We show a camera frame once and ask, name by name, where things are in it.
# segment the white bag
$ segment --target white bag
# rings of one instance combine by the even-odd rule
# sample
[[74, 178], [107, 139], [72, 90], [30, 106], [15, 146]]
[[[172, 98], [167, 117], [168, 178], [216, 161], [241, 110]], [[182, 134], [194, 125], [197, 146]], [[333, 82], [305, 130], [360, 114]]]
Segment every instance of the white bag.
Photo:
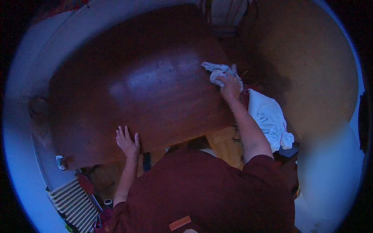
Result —
[[249, 89], [249, 94], [248, 112], [266, 136], [272, 153], [280, 146], [283, 149], [292, 148], [294, 136], [286, 132], [286, 121], [277, 101], [253, 89]]

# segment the person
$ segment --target person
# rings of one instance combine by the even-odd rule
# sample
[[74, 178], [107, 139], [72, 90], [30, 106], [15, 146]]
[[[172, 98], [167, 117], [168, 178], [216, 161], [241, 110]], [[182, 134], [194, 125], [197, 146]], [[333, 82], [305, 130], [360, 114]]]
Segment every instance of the person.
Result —
[[112, 232], [292, 232], [294, 201], [270, 145], [239, 101], [240, 84], [227, 74], [220, 92], [232, 110], [244, 149], [244, 168], [208, 153], [166, 154], [136, 179], [139, 134], [116, 131], [126, 164], [114, 197]]

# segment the white cloth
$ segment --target white cloth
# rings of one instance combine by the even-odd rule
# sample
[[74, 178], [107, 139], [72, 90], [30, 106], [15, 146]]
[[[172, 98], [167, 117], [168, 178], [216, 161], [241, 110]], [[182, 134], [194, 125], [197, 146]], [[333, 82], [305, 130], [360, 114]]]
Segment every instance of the white cloth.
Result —
[[211, 75], [210, 75], [211, 83], [216, 84], [220, 87], [223, 87], [224, 84], [220, 80], [217, 80], [216, 77], [219, 77], [219, 76], [226, 77], [224, 72], [227, 72], [228, 74], [233, 75], [238, 80], [238, 82], [241, 84], [241, 92], [243, 91], [244, 84], [242, 83], [241, 78], [237, 74], [236, 64], [233, 64], [232, 68], [230, 68], [229, 66], [223, 65], [223, 64], [213, 64], [210, 62], [203, 62], [201, 66], [203, 66], [206, 70], [211, 72]]
[[249, 89], [248, 112], [271, 145], [272, 153], [293, 146], [294, 135], [286, 132], [286, 121], [276, 100]]

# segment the dark red shirt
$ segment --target dark red shirt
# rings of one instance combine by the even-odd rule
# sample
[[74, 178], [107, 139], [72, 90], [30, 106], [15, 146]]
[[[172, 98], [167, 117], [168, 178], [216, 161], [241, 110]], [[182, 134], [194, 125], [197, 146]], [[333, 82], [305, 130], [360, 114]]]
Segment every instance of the dark red shirt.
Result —
[[243, 171], [198, 150], [165, 155], [137, 178], [126, 202], [114, 207], [113, 232], [291, 232], [294, 201], [278, 165], [257, 155]]

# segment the table top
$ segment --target table top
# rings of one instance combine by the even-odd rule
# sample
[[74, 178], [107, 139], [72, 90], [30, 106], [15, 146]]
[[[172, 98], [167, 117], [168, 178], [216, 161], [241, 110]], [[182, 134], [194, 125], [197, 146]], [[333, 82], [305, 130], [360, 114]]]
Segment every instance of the table top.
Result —
[[139, 133], [142, 152], [234, 125], [204, 61], [230, 64], [194, 5], [136, 16], [98, 35], [50, 80], [56, 153], [78, 169], [124, 156], [119, 125]]

